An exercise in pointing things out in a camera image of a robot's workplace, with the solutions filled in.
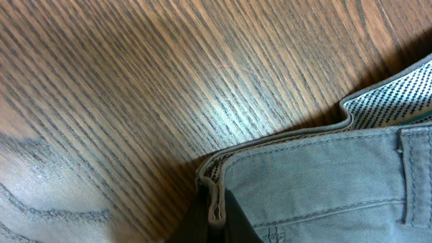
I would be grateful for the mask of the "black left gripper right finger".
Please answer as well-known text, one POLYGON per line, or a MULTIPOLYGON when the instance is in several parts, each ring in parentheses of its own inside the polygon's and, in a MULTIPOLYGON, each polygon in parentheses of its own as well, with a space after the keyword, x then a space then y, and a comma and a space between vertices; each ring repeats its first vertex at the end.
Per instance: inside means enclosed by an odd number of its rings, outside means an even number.
POLYGON ((261 239, 247 220, 234 194, 225 190, 226 220, 223 228, 225 243, 261 243, 261 239))

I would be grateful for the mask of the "grey shorts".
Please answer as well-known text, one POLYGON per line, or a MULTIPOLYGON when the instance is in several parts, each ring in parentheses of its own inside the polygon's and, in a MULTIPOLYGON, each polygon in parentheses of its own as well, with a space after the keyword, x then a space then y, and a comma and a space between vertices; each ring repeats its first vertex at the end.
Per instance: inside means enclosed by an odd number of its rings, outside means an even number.
POLYGON ((264 242, 431 241, 431 58, 340 101, 341 122, 227 148, 196 172, 264 242))

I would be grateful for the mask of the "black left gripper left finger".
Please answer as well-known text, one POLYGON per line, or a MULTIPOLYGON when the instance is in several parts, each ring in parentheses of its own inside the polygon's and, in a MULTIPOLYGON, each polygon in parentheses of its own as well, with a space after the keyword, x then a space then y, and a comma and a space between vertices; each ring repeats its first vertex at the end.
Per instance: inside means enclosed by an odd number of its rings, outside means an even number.
POLYGON ((175 232, 166 243, 206 243, 208 234, 208 190, 200 189, 175 232))

